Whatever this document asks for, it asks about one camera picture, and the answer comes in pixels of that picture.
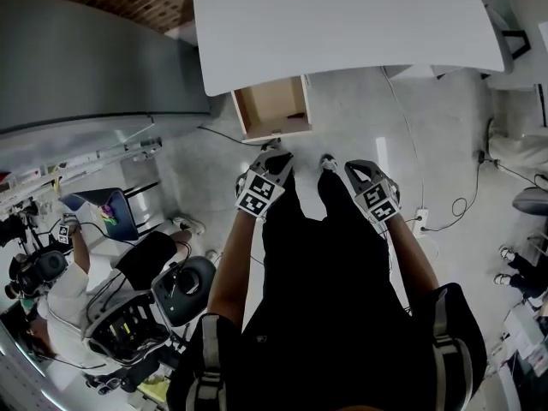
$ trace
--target gray floor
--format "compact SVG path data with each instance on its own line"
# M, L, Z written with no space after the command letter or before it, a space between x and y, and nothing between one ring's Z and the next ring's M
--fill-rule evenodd
M380 69L315 74L311 83L313 132L283 139L296 157L297 191L307 216L325 216L316 192L317 163L322 153L332 153L340 165L356 158L378 161L378 148L382 150L385 144L388 160L383 164L388 164L390 175L400 185L403 216L413 217L421 206L422 175L424 206L430 210L428 226L438 228L455 220L452 202L459 197L470 202L474 196L474 152L481 147L486 122L492 115L491 93L477 72L457 71L440 81L394 83L410 122L419 164L402 113ZM210 127L241 137L230 98L225 99L219 118ZM207 226L198 250L222 251L235 215L235 179L258 152L257 148L237 145L199 129L164 142L157 162L165 192L183 211ZM498 330L509 308L520 299L516 290L491 282L497 271L505 269L497 256L498 247L506 243L521 250L526 236L544 223L543 218L520 214L511 207L512 199L525 186L490 164L482 165L472 210L454 227L420 239L440 282L462 285L486 337ZM319 241L318 247L326 243ZM370 265L366 247L331 247L353 248L356 266ZM258 260L264 257L261 222L253 240L253 256ZM262 266L253 262L247 317L260 301L262 279ZM397 266L393 281L405 303Z

